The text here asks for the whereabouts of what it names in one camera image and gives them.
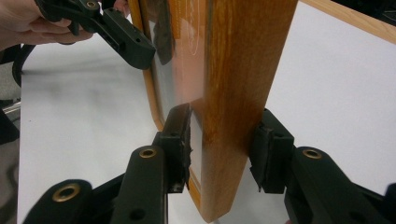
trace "black clamp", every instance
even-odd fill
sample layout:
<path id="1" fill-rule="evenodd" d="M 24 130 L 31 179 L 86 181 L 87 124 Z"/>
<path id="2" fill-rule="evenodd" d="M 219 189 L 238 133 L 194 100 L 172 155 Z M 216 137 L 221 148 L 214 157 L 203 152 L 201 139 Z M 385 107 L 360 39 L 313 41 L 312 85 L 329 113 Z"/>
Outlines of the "black clamp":
<path id="1" fill-rule="evenodd" d="M 174 107 L 151 146 L 136 149 L 125 174 L 96 189 L 65 180 L 39 199 L 24 223 L 167 223 L 167 194 L 181 193 L 190 178 L 189 104 Z"/>
<path id="2" fill-rule="evenodd" d="M 148 69 L 155 48 L 121 12 L 104 8 L 96 0 L 35 0 L 43 16 L 52 22 L 62 18 L 70 20 L 73 35 L 78 35 L 79 26 L 90 33 L 98 33 L 129 65 Z"/>
<path id="3" fill-rule="evenodd" d="M 266 193 L 284 193 L 291 223 L 396 223 L 396 184 L 385 196 L 352 183 L 332 158 L 294 138 L 269 111 L 256 128 L 250 171 Z"/>

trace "wooden board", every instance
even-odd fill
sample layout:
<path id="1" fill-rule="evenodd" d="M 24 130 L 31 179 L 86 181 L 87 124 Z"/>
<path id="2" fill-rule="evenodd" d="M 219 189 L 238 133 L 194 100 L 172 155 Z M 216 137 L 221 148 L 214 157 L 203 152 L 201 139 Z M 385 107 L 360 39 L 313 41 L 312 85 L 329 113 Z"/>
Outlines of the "wooden board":
<path id="1" fill-rule="evenodd" d="M 396 27 L 375 18 L 364 15 L 351 8 L 344 7 L 331 0 L 301 0 L 335 18 L 345 21 L 372 35 L 396 44 Z"/>
<path id="2" fill-rule="evenodd" d="M 192 105 L 190 193 L 211 222 L 232 207 L 297 1 L 130 1 L 157 48 L 147 82 L 154 119 Z"/>

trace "white table surface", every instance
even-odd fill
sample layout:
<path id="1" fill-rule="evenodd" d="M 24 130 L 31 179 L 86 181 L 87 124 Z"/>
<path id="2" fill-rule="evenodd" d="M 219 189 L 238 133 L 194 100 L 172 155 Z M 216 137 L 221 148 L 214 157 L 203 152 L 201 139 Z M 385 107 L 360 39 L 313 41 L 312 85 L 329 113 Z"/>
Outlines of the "white table surface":
<path id="1" fill-rule="evenodd" d="M 267 107 L 296 146 L 328 152 L 349 178 L 384 193 L 396 182 L 396 46 L 299 3 Z M 95 35 L 36 47 L 24 66 L 18 223 L 52 185 L 97 187 L 123 173 L 156 128 L 144 81 Z M 282 195 L 258 193 L 247 169 L 216 223 L 284 223 Z M 170 223 L 204 223 L 185 190 Z"/>

